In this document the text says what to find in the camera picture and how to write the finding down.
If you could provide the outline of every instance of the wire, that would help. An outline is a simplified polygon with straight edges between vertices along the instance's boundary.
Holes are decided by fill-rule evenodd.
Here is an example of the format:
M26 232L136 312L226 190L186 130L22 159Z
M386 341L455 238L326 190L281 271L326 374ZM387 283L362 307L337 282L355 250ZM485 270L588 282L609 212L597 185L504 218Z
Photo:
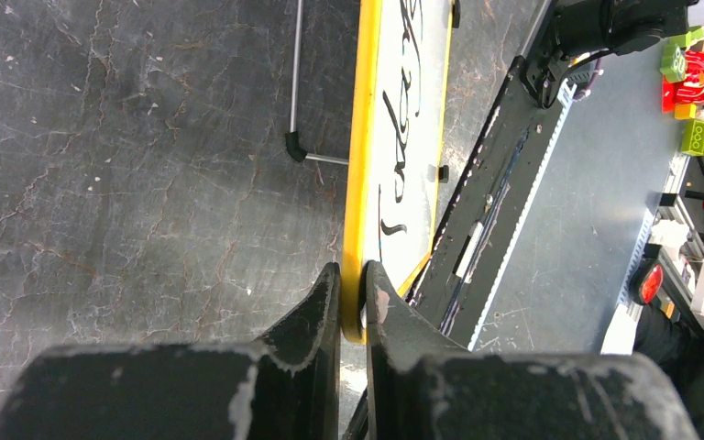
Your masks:
M560 86L563 84L563 81L564 81L568 76L570 76L570 75L571 75L573 72L575 72L576 70L578 70L578 69L580 69L580 68L586 66L587 64L590 64L590 63L593 62L593 61L599 60L599 59L601 59L601 58L603 58L603 57L605 57L605 56L607 56L607 55L611 55L612 53L614 53L614 51L613 51L613 50L610 50L610 49L601 50L601 51L595 52L595 53L593 53L592 55L586 57L584 60L581 60L581 61L577 62L576 64L570 66L570 67L562 74L562 76L560 76L560 80L557 81L557 83L555 84L555 88L557 89L557 92L556 92L556 93L553 93L553 96L552 96L551 98L549 98L549 101L548 101L548 102L545 102L544 87L541 87L541 88L539 89L539 93L538 93L538 94L539 94L538 104L539 104L542 108L546 108L546 109L552 108L552 105L555 104L555 101L557 100L557 97L558 97L559 94L560 94Z

